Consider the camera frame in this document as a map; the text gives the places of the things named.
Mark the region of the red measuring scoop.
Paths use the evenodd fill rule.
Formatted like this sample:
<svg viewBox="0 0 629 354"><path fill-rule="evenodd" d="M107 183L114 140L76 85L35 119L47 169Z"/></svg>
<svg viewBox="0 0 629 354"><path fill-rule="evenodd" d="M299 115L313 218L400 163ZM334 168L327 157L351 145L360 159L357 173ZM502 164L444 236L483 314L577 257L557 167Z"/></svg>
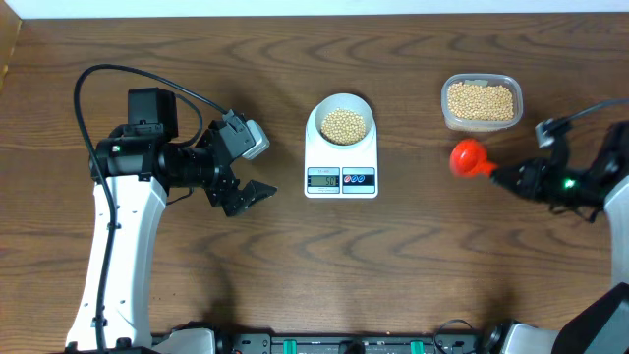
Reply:
<svg viewBox="0 0 629 354"><path fill-rule="evenodd" d="M479 141L466 139L451 151L449 168L456 176L471 178L479 175L490 177L498 166L488 160L486 148Z"/></svg>

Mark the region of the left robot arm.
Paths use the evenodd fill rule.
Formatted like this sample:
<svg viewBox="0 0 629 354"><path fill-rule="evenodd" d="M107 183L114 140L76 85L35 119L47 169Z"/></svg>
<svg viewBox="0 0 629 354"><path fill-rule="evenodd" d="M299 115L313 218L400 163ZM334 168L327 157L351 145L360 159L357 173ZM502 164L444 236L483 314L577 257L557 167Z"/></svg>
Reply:
<svg viewBox="0 0 629 354"><path fill-rule="evenodd" d="M230 110L178 142L179 95L162 88L128 93L128 121L97 144L94 236L82 303L69 353L145 352L152 345L148 297L156 231L172 188L203 189L210 204L233 217L275 194L231 169L253 159L269 140L261 126Z"/></svg>

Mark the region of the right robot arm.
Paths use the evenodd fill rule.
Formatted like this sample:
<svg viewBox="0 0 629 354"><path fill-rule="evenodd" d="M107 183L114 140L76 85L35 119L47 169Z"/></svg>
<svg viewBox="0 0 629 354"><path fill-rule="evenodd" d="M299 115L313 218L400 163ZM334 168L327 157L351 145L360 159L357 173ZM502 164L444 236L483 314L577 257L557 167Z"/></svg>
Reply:
<svg viewBox="0 0 629 354"><path fill-rule="evenodd" d="M610 126L599 153L586 170L567 166L565 134L571 123L547 120L536 127L548 158L499 167L493 183L520 198L576 212L604 212L612 246L611 289L560 331L512 322L496 333L490 353L626 353L628 351L628 124Z"/></svg>

